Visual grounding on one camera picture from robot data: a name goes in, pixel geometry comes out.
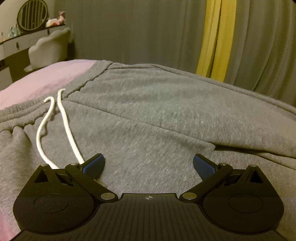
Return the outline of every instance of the white desk drawer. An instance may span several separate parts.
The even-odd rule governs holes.
[[[5,59],[4,45],[0,45],[0,60]]]
[[[13,55],[19,51],[25,50],[30,47],[30,41],[28,41],[28,35],[20,36],[15,39],[6,41],[4,45],[5,57]]]
[[[39,39],[41,39],[42,37],[45,37],[45,36],[48,36],[47,30],[43,30],[43,31],[38,32],[38,35],[33,35],[33,34],[30,35],[30,47],[35,45]]]
[[[30,37],[30,39],[42,38],[44,36],[47,36],[47,30],[44,29],[38,32],[34,32],[32,34],[29,34],[28,36]]]

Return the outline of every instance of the wall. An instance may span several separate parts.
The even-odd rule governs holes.
[[[3,32],[3,37],[8,38],[9,28],[17,23],[17,14],[21,6],[27,0],[5,0],[0,5],[0,33]],[[55,0],[45,0],[49,16],[54,18],[54,3]]]

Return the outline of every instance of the yellow curtain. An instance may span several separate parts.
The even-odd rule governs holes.
[[[207,0],[196,74],[223,82],[229,62],[237,0]]]

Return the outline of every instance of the white drawstring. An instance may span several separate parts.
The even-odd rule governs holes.
[[[75,144],[75,141],[74,141],[74,138],[73,138],[73,135],[71,133],[71,130],[70,130],[70,126],[69,126],[69,122],[68,122],[68,118],[67,118],[67,114],[66,114],[66,111],[63,107],[63,104],[62,104],[62,92],[64,91],[65,89],[61,89],[59,90],[58,92],[58,97],[57,97],[57,105],[61,111],[61,114],[62,114],[62,118],[63,118],[63,122],[64,122],[64,127],[65,127],[65,130],[66,130],[66,134],[67,134],[67,137],[68,137],[68,140],[71,144],[71,148],[78,160],[78,162],[80,164],[84,163],[84,160],[83,160],[83,157],[81,156],[76,144]],[[37,144],[37,149],[38,149],[38,152],[41,156],[41,158],[52,168],[52,169],[59,169],[51,160],[48,159],[48,157],[45,155],[44,151],[42,150],[42,146],[41,146],[41,140],[40,140],[40,135],[41,135],[41,130],[43,128],[43,126],[45,125],[45,123],[47,122],[47,119],[49,118],[49,116],[52,114],[52,111],[54,110],[54,105],[55,105],[55,100],[52,96],[49,96],[47,97],[44,102],[48,102],[48,101],[51,101],[50,103],[50,107],[49,107],[49,110],[47,112],[47,114],[45,115],[45,117],[43,118],[43,120],[41,121],[41,124],[40,126],[38,127],[38,130],[37,130],[37,134],[36,134],[36,144]]]
[[[52,169],[59,169],[51,160],[48,159],[48,157],[45,155],[44,151],[42,150],[41,147],[41,141],[40,141],[40,135],[41,135],[41,130],[44,126],[44,124],[46,123],[48,117],[52,114],[52,111],[54,110],[54,98],[52,96],[47,97],[44,100],[44,103],[48,102],[50,100],[50,108],[48,110],[48,112],[46,113],[45,117],[43,118],[43,120],[41,121],[40,126],[38,127],[37,130],[37,135],[36,135],[36,144],[37,144],[37,149],[38,152],[40,154],[40,156],[42,157],[42,159],[48,164],[50,165],[50,167]]]
[[[77,146],[75,144],[73,135],[72,135],[71,130],[70,130],[67,114],[66,114],[66,111],[65,111],[65,109],[63,107],[63,104],[62,104],[62,92],[64,90],[65,89],[61,89],[57,93],[57,106],[59,107],[59,110],[60,110],[60,112],[62,114],[64,127],[65,127],[65,130],[66,130],[66,133],[67,133],[68,140],[69,140],[69,142],[71,144],[72,150],[73,150],[79,164],[82,164],[82,163],[84,163],[84,160],[83,160],[83,157],[81,156],[81,154],[80,154],[80,152],[79,152],[79,150],[78,150],[78,148],[77,148]]]

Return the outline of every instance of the round mirror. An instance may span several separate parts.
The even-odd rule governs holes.
[[[20,8],[17,23],[24,32],[39,30],[45,27],[48,8],[43,0],[29,0]]]

